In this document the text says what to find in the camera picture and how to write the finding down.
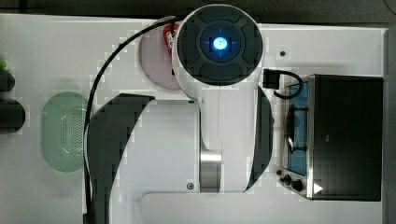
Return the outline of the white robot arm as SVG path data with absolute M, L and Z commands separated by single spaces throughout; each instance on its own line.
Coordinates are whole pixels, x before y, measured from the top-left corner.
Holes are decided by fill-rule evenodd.
M 195 9 L 177 28 L 173 72 L 199 108 L 196 149 L 141 150 L 131 140 L 154 97 L 121 93 L 85 127 L 87 224 L 142 224 L 139 201 L 150 193 L 244 192 L 266 169 L 273 117 L 259 85 L 264 39 L 243 10 Z

